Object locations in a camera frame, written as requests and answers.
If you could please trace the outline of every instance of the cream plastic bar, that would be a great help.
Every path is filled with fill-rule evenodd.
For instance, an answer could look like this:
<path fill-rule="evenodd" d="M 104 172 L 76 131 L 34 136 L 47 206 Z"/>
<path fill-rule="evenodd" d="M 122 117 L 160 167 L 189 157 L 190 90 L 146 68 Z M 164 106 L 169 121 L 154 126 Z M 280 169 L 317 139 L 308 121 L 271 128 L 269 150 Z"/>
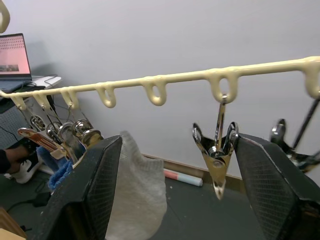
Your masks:
<path fill-rule="evenodd" d="M 143 86 L 149 100 L 156 106 L 162 106 L 167 100 L 166 85 L 196 80 L 207 80 L 211 86 L 213 97 L 219 103 L 231 103 L 237 97 L 238 79 L 241 76 L 282 73 L 291 71 L 301 71 L 304 73 L 305 88 L 307 93 L 314 99 L 320 97 L 320 87 L 318 86 L 318 74 L 320 71 L 320 56 L 311 56 L 302 59 L 262 63 L 247 66 L 230 66 L 225 68 L 212 68 L 203 71 L 176 73 L 168 75 L 146 76 L 142 78 L 107 81 L 95 84 L 68 86 L 62 88 L 36 90 L 32 92 L 4 93 L 0 91 L 0 96 L 11 98 L 20 110 L 25 110 L 23 101 L 25 97 L 34 97 L 43 109 L 49 109 L 50 104 L 47 95 L 62 94 L 65 103 L 71 109 L 79 108 L 77 93 L 87 91 L 97 91 L 101 101 L 108 108 L 116 105 L 115 89 Z M 227 79 L 229 93 L 223 99 L 219 83 L 221 79 Z M 155 95 L 154 87 L 158 88 L 159 96 Z"/>

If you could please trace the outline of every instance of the gray wall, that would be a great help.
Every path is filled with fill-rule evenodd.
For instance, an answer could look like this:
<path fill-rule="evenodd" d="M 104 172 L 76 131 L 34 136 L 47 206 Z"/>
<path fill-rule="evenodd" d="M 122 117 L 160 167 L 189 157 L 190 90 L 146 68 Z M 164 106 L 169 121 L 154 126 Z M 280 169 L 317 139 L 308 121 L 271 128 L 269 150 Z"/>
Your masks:
<path fill-rule="evenodd" d="M 319 1 L 292 0 L 5 0 L 6 33 L 23 32 L 33 73 L 57 73 L 65 86 L 117 81 L 320 55 Z M 142 87 L 117 89 L 106 108 L 95 92 L 82 108 L 104 136 L 128 130 L 141 151 L 205 167 L 191 126 L 213 136 L 219 105 L 206 81 L 170 84 L 152 105 Z M 312 102 L 299 72 L 242 77 L 225 124 L 269 138 L 279 118 L 292 143 Z M 319 148 L 320 111 L 299 150 Z M 239 176 L 233 159 L 229 173 Z"/>

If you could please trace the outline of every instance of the white shoe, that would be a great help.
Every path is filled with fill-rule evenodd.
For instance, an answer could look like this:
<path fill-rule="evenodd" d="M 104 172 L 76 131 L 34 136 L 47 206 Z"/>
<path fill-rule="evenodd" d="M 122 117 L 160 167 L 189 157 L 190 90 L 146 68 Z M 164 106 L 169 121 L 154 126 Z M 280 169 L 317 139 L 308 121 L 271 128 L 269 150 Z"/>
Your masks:
<path fill-rule="evenodd" d="M 18 184 L 25 184 L 32 178 L 41 164 L 42 162 L 37 159 L 32 159 L 32 161 L 27 159 L 20 164 L 19 171 L 12 173 L 11 176 L 15 178 Z"/>

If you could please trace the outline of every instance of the metal clip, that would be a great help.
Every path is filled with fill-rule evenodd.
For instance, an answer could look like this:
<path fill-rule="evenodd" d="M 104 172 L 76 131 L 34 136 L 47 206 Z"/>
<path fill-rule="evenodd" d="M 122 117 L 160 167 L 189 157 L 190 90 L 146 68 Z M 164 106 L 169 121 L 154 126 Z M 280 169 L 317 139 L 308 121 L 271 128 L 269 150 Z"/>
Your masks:
<path fill-rule="evenodd" d="M 226 136 L 222 138 L 225 108 L 226 105 L 221 103 L 214 140 L 203 136 L 200 127 L 196 123 L 193 124 L 192 128 L 193 139 L 202 153 L 212 177 L 215 194 L 219 200 L 224 195 L 226 174 L 234 151 L 234 144 L 239 135 L 238 124 L 232 122 L 228 127 Z"/>

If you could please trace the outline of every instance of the white cloth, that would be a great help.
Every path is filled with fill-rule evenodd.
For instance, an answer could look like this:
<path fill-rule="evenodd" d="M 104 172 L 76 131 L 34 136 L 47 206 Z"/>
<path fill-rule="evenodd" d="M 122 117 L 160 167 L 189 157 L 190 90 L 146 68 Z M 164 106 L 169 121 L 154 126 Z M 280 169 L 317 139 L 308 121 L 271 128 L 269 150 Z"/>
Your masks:
<path fill-rule="evenodd" d="M 122 148 L 106 240 L 147 240 L 167 210 L 164 164 L 142 156 L 132 136 L 121 132 Z"/>

